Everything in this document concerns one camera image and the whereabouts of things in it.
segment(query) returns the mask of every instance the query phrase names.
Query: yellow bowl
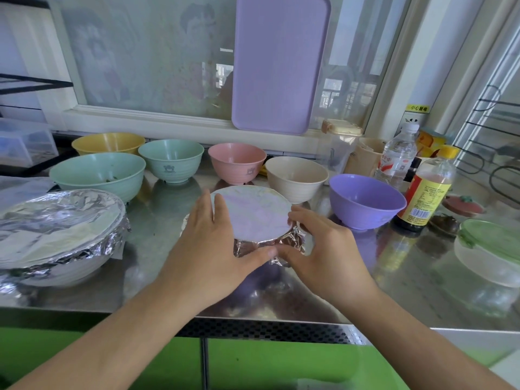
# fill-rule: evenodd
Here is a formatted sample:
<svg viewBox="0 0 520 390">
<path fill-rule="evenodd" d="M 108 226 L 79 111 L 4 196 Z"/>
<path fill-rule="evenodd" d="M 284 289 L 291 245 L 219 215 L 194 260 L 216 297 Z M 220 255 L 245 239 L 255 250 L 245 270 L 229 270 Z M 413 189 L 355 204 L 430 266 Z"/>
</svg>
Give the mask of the yellow bowl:
<svg viewBox="0 0 520 390">
<path fill-rule="evenodd" d="M 131 132 L 106 132 L 77 138 L 72 142 L 72 147 L 80 156 L 101 152 L 123 152 L 139 156 L 137 149 L 145 142 L 145 137 Z"/>
</svg>

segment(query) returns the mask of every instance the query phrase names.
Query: sauce bottle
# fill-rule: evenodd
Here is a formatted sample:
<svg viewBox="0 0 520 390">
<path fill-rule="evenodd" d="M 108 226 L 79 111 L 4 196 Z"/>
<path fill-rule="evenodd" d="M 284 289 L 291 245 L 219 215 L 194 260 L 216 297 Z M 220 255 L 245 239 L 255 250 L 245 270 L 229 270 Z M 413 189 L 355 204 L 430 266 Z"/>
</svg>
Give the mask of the sauce bottle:
<svg viewBox="0 0 520 390">
<path fill-rule="evenodd" d="M 459 149 L 443 145 L 437 157 L 421 163 L 405 193 L 406 208 L 394 216 L 394 224 L 420 232 L 448 192 L 457 169 L 452 163 Z"/>
</svg>

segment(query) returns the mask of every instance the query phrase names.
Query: cup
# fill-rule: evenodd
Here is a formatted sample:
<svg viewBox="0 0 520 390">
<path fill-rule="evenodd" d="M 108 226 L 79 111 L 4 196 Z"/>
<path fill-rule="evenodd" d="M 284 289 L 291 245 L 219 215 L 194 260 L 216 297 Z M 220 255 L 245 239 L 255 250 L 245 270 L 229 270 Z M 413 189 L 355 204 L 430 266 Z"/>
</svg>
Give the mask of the cup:
<svg viewBox="0 0 520 390">
<path fill-rule="evenodd" d="M 359 138 L 354 152 L 348 157 L 344 174 L 374 176 L 386 142 L 378 138 Z"/>
</svg>

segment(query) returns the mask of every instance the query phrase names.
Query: beige bowl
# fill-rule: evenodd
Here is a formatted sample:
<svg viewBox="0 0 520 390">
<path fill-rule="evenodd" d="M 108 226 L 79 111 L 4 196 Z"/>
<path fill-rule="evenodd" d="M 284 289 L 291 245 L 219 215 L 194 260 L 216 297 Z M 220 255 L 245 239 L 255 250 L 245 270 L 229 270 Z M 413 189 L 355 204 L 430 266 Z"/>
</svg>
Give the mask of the beige bowl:
<svg viewBox="0 0 520 390">
<path fill-rule="evenodd" d="M 265 168 L 269 186 L 291 204 L 309 201 L 329 177 L 321 165 L 301 157 L 273 157 Z"/>
</svg>

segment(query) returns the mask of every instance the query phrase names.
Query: hand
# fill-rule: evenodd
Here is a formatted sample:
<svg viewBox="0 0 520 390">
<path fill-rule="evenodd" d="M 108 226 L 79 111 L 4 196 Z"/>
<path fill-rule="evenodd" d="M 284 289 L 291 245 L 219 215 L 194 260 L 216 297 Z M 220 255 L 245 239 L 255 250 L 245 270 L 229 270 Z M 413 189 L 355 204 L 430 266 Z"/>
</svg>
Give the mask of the hand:
<svg viewBox="0 0 520 390">
<path fill-rule="evenodd" d="M 278 246 L 283 257 L 316 295 L 347 313 L 379 289 L 368 273 L 352 232 L 324 216 L 293 205 L 289 218 L 300 222 L 314 237 L 309 256 L 286 245 Z"/>
<path fill-rule="evenodd" d="M 243 257 L 233 255 L 233 228 L 224 198 L 205 190 L 190 212 L 188 224 L 172 248 L 156 282 L 180 293 L 195 314 L 231 294 L 252 271 L 277 255 L 267 246 Z"/>
</svg>

